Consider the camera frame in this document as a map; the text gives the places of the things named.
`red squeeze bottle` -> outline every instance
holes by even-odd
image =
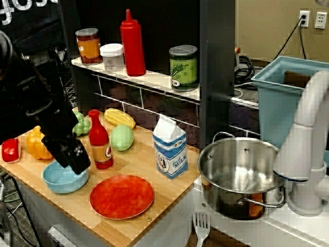
[[[106,129],[99,121],[99,111],[91,110],[88,113],[92,119],[92,128],[89,132],[89,141],[98,169],[106,169],[113,165],[111,144]]]
[[[133,20],[130,10],[120,26],[124,59],[129,76],[142,76],[146,73],[140,24]]]

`yellow bell pepper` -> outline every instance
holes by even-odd
[[[26,143],[29,153],[37,159],[49,160],[52,158],[51,153],[47,150],[41,139],[45,135],[40,132],[40,126],[36,126],[27,136]]]

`beige wall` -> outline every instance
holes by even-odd
[[[236,40],[242,53],[272,61],[296,25],[300,10],[310,10],[308,28],[302,29],[306,57],[329,62],[329,15],[325,30],[314,28],[316,13],[329,13],[329,8],[315,0],[236,0]],[[281,54],[303,58],[298,28]]]

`jar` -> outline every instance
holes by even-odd
[[[101,43],[98,36],[98,29],[81,29],[76,31],[76,37],[82,64],[94,65],[103,61],[99,52]]]
[[[100,48],[106,71],[119,71],[124,69],[123,45],[108,44]]]
[[[178,91],[192,91],[198,88],[197,48],[180,45],[169,49],[171,87]]]

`black cabinet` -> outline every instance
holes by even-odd
[[[234,93],[234,0],[62,0],[62,20],[71,59],[79,56],[75,31],[99,29],[101,44],[121,41],[120,25],[130,9],[142,28],[146,69],[169,74],[172,46],[198,47],[201,83],[200,147],[218,131],[228,131],[229,102]],[[97,108],[92,80],[72,68],[79,110]]]

